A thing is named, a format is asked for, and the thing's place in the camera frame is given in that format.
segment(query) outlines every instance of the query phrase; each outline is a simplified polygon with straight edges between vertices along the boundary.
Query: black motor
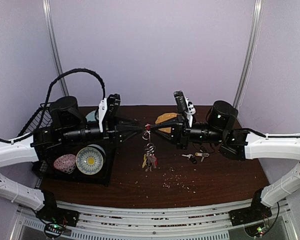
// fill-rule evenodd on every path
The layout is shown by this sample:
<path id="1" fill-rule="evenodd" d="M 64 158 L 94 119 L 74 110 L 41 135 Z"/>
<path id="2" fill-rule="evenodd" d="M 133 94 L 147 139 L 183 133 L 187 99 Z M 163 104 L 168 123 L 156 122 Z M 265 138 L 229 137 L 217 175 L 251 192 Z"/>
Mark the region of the black motor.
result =
<path id="1" fill-rule="evenodd" d="M 190 129 L 189 141 L 193 143 L 219 144 L 233 129 L 238 110 L 226 101 L 214 102 L 207 114 L 207 122 L 196 122 Z"/>

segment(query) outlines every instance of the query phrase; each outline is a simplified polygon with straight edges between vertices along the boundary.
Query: wooden table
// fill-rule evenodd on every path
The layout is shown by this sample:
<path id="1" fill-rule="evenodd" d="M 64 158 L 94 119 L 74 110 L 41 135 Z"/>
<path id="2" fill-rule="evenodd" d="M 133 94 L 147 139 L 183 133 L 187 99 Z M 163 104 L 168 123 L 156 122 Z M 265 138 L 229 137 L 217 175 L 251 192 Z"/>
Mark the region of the wooden table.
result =
<path id="1" fill-rule="evenodd" d="M 197 121 L 204 122 L 210 106 L 196 106 Z M 87 114 L 95 108 L 84 107 Z M 121 106 L 120 112 L 143 123 L 153 124 L 163 113 L 173 113 L 175 106 Z M 235 161 L 213 153 L 198 164 L 181 154 L 197 152 L 178 150 L 152 134 L 158 158 L 157 169 L 141 168 L 146 141 L 141 135 L 118 149 L 108 187 L 97 184 L 43 179 L 41 188 L 52 191 L 57 200 L 75 204 L 116 208 L 178 208 L 247 200 L 268 185 L 256 160 Z"/>

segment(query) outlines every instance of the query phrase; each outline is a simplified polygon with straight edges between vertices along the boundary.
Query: white plastic bracket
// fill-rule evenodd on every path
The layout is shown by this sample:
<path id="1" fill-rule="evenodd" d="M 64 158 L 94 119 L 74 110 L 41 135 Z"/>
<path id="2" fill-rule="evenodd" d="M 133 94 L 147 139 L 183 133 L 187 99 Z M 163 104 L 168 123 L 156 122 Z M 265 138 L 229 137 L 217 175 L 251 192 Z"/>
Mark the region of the white plastic bracket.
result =
<path id="1" fill-rule="evenodd" d="M 300 162 L 278 181 L 262 190 L 261 203 L 271 207 L 298 189 L 300 189 Z"/>
<path id="2" fill-rule="evenodd" d="M 9 178 L 0 173 L 0 197 L 18 203 L 38 211 L 44 207 L 44 194 L 39 189 L 33 189 Z"/>
<path id="3" fill-rule="evenodd" d="M 186 107 L 188 108 L 185 114 L 186 114 L 186 118 L 188 119 L 189 126 L 191 128 L 194 120 L 193 115 L 196 113 L 196 108 L 193 105 L 193 103 L 189 100 L 189 98 L 185 97 L 184 99 L 185 99 Z"/>
<path id="4" fill-rule="evenodd" d="M 104 127 L 103 127 L 103 120 L 105 118 L 106 112 L 108 109 L 108 105 L 107 105 L 107 98 L 105 97 L 104 99 L 102 99 L 99 103 L 99 109 L 98 109 L 98 117 L 99 117 L 99 128 L 100 128 L 100 132 L 103 133 L 104 132 Z"/>

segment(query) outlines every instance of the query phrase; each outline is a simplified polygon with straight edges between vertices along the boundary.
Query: black bracket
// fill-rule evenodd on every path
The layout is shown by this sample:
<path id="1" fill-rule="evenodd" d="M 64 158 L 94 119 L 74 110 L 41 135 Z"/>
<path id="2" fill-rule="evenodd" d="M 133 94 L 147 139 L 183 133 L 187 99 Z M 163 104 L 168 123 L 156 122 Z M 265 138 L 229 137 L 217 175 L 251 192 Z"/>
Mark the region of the black bracket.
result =
<path id="1" fill-rule="evenodd" d="M 229 212 L 232 226 L 249 224 L 263 220 L 265 217 L 270 218 L 272 216 L 270 207 L 267 207 L 261 203 L 262 191 L 263 188 L 254 193 L 251 206 Z"/>

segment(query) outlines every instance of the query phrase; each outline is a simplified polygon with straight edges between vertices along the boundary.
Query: white wall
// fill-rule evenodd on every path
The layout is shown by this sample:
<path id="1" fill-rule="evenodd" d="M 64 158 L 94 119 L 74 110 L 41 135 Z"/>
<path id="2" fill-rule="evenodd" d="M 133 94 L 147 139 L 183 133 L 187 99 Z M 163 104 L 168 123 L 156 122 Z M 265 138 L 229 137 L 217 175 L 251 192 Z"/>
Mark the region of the white wall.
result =
<path id="1" fill-rule="evenodd" d="M 244 64 L 254 0 L 51 1 L 64 71 L 85 67 L 123 105 L 174 105 L 183 90 L 197 105 L 233 102 Z M 66 77 L 80 105 L 96 105 L 91 76 Z"/>
<path id="2" fill-rule="evenodd" d="M 239 120 L 264 133 L 300 132 L 300 0 L 265 1 Z M 297 163 L 284 159 L 260 162 L 271 183 Z M 300 232 L 300 190 L 288 203 Z"/>
<path id="3" fill-rule="evenodd" d="M 0 0 L 0 137 L 15 137 L 57 76 L 41 0 Z M 56 85 L 53 95 L 61 96 Z M 33 186 L 31 164 L 1 168 L 7 177 Z M 17 205 L 0 198 L 0 240 L 7 239 Z"/>

